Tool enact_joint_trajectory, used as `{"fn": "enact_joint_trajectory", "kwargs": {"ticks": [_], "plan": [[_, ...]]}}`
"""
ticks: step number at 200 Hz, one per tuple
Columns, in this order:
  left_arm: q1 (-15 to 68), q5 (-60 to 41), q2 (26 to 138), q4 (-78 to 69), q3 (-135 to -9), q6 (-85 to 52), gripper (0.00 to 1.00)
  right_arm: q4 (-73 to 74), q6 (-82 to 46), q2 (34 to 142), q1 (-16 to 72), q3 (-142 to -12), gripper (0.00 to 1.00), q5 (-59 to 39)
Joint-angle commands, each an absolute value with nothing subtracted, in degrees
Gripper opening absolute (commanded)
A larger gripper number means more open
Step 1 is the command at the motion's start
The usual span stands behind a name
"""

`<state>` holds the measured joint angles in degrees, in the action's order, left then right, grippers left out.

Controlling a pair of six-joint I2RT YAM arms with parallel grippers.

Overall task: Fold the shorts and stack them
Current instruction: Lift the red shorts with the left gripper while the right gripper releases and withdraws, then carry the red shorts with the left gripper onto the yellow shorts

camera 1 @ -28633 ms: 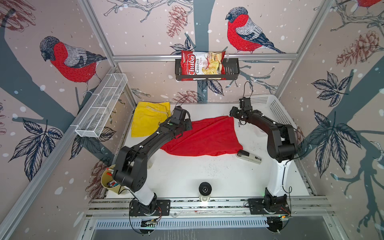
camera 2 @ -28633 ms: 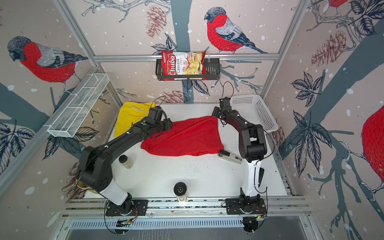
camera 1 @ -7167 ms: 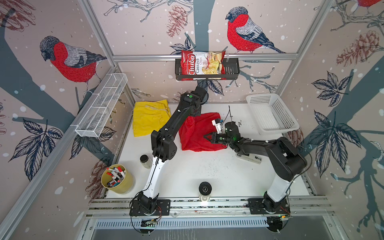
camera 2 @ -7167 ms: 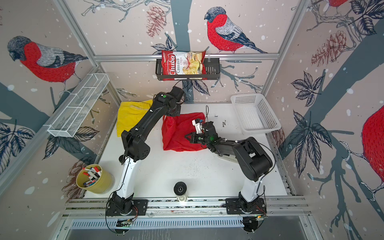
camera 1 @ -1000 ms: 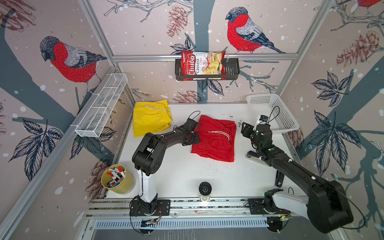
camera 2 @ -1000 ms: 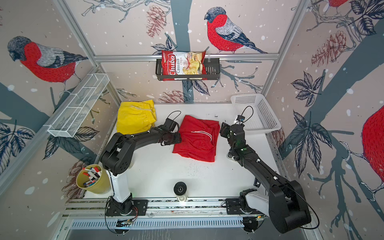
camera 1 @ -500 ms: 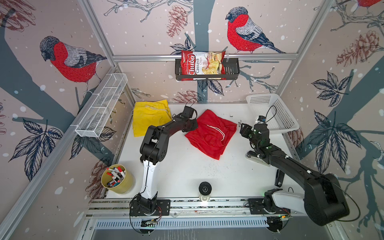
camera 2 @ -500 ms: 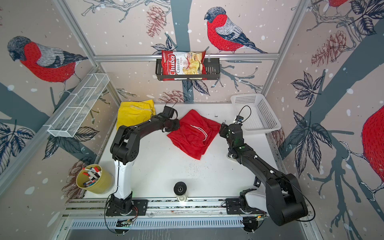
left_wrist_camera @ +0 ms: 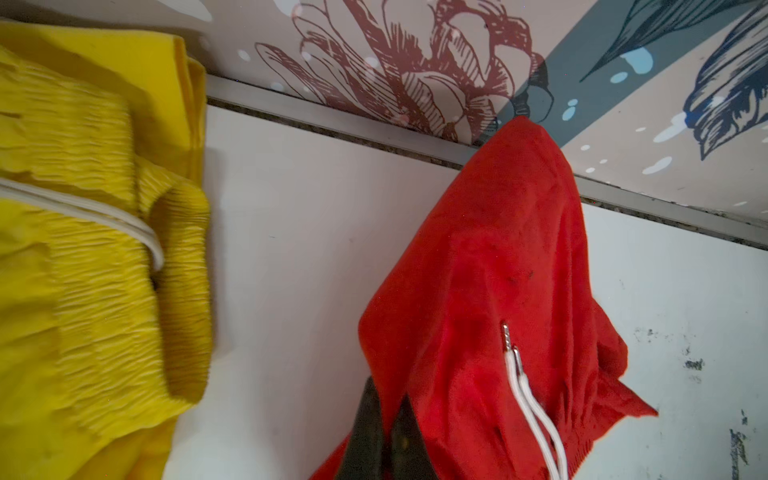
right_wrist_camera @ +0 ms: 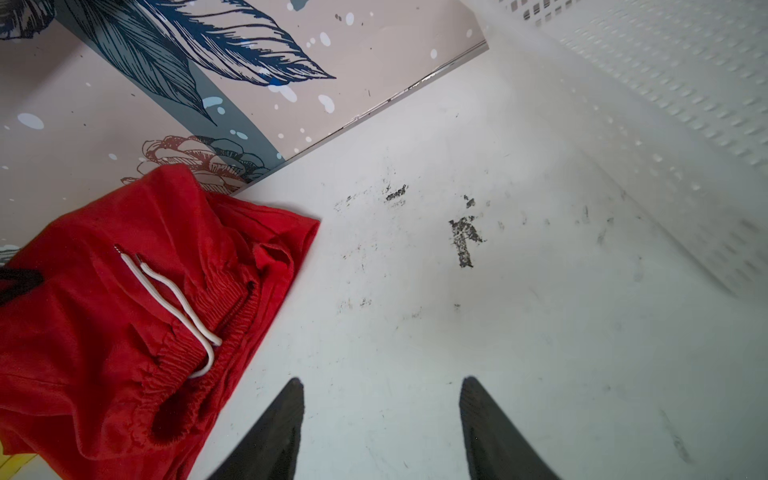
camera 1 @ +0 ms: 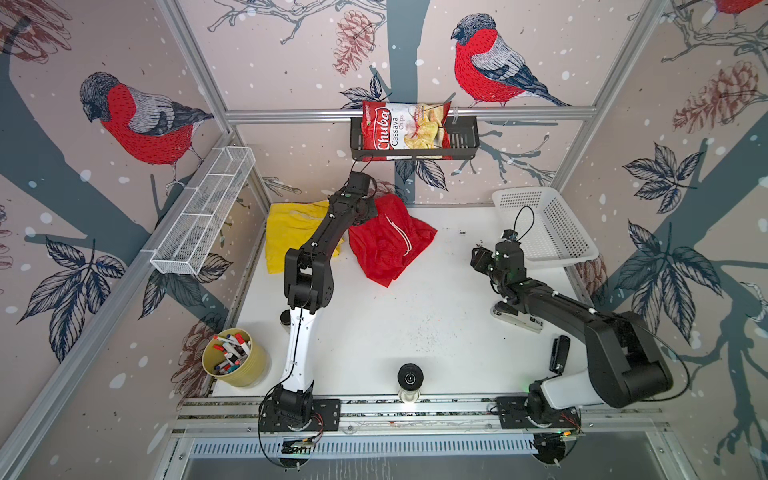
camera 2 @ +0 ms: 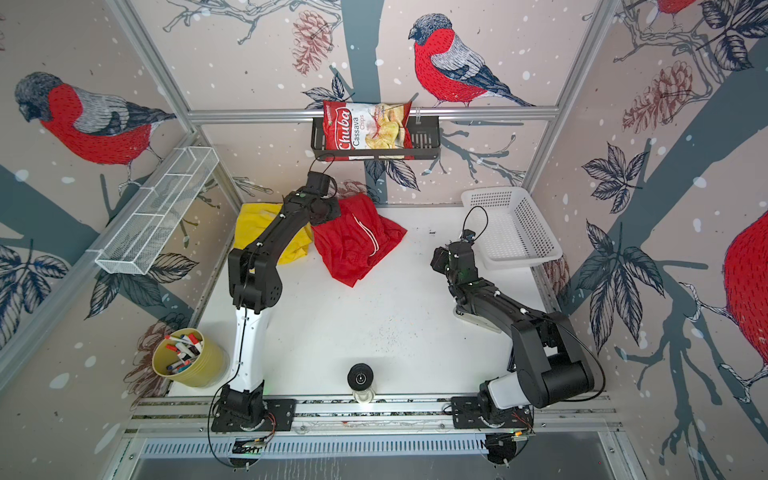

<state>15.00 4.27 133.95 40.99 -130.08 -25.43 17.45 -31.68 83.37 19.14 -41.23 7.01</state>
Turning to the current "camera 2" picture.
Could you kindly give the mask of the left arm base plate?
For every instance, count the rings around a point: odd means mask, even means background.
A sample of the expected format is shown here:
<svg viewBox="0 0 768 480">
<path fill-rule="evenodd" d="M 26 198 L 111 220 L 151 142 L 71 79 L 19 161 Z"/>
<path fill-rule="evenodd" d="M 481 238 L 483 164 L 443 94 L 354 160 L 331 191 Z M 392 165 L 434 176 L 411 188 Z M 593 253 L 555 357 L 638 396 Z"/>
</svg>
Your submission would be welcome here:
<svg viewBox="0 0 768 480">
<path fill-rule="evenodd" d="M 218 400 L 212 414 L 215 433 L 243 433 L 250 431 L 270 433 L 291 430 L 296 411 L 295 399 L 261 399 L 248 406 Z"/>
</svg>

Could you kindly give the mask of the white plastic basket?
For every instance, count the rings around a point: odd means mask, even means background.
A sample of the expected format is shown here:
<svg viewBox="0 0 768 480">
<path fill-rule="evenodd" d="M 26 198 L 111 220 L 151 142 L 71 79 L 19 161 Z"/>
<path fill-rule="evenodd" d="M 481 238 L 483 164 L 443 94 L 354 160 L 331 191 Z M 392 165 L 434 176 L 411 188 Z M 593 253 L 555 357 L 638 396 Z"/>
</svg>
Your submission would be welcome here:
<svg viewBox="0 0 768 480">
<path fill-rule="evenodd" d="M 525 189 L 478 188 L 463 192 L 461 200 L 467 210 L 485 210 L 467 227 L 479 234 L 476 252 L 486 268 L 534 267 L 562 257 L 560 244 Z"/>
</svg>

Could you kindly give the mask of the red shorts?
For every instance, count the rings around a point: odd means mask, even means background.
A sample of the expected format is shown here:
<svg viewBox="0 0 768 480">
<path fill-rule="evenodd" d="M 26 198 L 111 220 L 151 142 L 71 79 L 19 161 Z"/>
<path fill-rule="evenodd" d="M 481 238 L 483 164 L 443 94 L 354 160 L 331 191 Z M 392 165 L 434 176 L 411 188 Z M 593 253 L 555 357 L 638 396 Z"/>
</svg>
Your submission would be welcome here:
<svg viewBox="0 0 768 480">
<path fill-rule="evenodd" d="M 365 194 L 342 199 L 339 207 L 338 218 L 312 231 L 331 277 L 352 288 L 401 243 L 407 230 L 382 217 Z"/>
</svg>

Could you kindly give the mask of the yellow shorts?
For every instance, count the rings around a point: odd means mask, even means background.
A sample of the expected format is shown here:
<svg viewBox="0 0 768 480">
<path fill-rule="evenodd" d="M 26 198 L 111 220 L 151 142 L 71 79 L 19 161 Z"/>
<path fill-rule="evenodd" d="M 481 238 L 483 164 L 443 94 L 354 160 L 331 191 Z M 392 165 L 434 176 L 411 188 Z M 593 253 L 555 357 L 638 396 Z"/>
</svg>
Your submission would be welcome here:
<svg viewBox="0 0 768 480">
<path fill-rule="evenodd" d="M 236 221 L 233 247 L 241 250 L 245 249 L 277 218 L 280 210 L 281 205 L 279 204 L 244 204 Z M 312 242 L 313 233 L 311 226 L 307 224 L 289 242 L 281 254 L 278 264 L 286 265 L 306 257 L 309 254 Z"/>
</svg>

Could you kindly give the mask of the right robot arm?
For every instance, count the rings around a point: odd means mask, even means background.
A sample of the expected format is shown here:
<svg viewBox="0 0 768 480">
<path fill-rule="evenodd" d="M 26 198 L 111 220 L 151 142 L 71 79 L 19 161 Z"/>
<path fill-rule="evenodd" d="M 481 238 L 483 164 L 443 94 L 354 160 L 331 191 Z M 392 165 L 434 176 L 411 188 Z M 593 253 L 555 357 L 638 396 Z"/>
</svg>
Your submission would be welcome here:
<svg viewBox="0 0 768 480">
<path fill-rule="evenodd" d="M 516 407 L 544 408 L 592 391 L 589 350 L 568 317 L 531 309 L 482 278 L 468 241 L 436 248 L 430 266 L 446 278 L 458 318 L 512 341 L 511 370 L 480 386 L 485 417 Z"/>
</svg>

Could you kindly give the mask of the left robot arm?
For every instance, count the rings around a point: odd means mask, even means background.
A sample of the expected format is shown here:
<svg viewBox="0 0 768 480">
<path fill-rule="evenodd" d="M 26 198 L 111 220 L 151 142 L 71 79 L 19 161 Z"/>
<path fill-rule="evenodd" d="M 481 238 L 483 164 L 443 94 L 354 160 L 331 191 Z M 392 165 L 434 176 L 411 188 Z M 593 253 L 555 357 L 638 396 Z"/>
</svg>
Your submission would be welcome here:
<svg viewBox="0 0 768 480">
<path fill-rule="evenodd" d="M 272 308 L 283 284 L 277 266 L 295 237 L 309 236 L 309 225 L 339 218 L 335 197 L 292 192 L 283 204 L 247 203 L 241 207 L 235 244 L 228 254 L 228 287 L 237 320 L 231 378 L 221 391 L 220 407 L 249 424 L 266 418 L 263 400 L 263 349 Z"/>
</svg>

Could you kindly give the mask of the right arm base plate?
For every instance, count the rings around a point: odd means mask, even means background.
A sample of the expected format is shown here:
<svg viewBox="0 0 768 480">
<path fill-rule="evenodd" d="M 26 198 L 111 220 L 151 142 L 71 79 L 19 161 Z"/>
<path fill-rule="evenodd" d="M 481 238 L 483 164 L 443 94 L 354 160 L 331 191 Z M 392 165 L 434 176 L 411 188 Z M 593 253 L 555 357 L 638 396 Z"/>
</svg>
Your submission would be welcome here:
<svg viewBox="0 0 768 480">
<path fill-rule="evenodd" d="M 444 412 L 451 416 L 453 427 L 459 430 L 531 430 L 534 423 L 534 410 L 529 406 L 501 410 L 473 396 L 452 397 Z"/>
</svg>

